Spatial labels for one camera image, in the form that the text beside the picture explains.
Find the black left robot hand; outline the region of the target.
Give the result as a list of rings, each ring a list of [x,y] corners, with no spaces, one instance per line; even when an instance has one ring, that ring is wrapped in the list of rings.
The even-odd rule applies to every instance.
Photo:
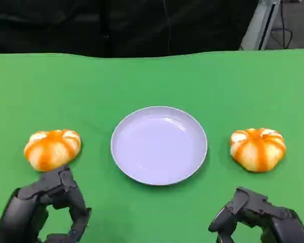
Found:
[[[91,208],[69,166],[42,173],[39,180],[13,191],[0,218],[0,242],[41,242],[42,230],[49,212],[68,208],[72,226],[68,233],[51,233],[45,242],[80,242],[88,225]]]

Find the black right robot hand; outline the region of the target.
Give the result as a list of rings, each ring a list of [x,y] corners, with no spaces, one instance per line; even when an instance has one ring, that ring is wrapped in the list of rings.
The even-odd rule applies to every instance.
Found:
[[[304,225],[296,211],[275,206],[267,196],[243,187],[236,188],[208,230],[217,233],[217,242],[233,242],[238,223],[260,227],[261,242],[304,242]]]

